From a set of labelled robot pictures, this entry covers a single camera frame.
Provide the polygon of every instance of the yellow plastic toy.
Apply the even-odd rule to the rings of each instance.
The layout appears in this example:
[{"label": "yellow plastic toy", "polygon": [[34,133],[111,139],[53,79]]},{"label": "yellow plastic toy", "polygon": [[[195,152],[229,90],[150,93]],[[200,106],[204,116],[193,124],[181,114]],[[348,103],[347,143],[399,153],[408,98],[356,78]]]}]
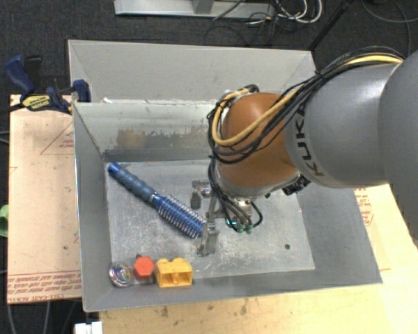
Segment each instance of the yellow plastic toy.
[{"label": "yellow plastic toy", "polygon": [[156,267],[156,281],[161,288],[192,284],[192,266],[181,257],[177,257],[171,262],[168,259],[159,259],[156,262]]}]

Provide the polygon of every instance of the orange object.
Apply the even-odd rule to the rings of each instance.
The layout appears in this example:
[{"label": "orange object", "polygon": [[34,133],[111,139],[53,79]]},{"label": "orange object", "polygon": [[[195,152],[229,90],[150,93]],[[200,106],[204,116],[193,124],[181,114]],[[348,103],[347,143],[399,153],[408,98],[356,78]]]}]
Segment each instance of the orange object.
[{"label": "orange object", "polygon": [[133,274],[138,281],[148,280],[152,277],[154,269],[155,263],[153,260],[149,256],[141,256],[134,263]]}]

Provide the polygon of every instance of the cardboard sheet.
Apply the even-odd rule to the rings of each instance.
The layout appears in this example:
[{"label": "cardboard sheet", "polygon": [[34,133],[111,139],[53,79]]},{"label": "cardboard sheet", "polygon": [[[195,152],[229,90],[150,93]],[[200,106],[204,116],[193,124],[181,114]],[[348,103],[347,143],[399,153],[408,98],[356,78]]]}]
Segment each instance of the cardboard sheet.
[{"label": "cardboard sheet", "polygon": [[73,143],[69,115],[11,113],[9,304],[82,295]]}]

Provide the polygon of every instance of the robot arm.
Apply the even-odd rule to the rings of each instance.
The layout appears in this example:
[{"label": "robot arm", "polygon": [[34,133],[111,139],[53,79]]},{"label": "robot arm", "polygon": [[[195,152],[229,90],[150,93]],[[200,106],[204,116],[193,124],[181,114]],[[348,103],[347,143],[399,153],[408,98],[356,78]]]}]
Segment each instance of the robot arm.
[{"label": "robot arm", "polygon": [[403,61],[364,49],[282,95],[257,89],[223,96],[208,116],[219,199],[253,200],[301,175],[336,188],[390,183],[418,246],[418,51]]}]

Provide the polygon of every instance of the green object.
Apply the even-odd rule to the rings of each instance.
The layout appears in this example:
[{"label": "green object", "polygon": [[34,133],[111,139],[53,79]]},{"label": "green object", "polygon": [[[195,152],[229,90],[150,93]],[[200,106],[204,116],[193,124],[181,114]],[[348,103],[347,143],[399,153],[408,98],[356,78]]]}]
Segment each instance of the green object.
[{"label": "green object", "polygon": [[0,209],[0,236],[8,237],[8,205]]},{"label": "green object", "polygon": [[246,233],[249,235],[249,234],[252,234],[252,228],[253,228],[254,226],[253,225],[251,225],[251,224],[247,224],[246,225]]}]

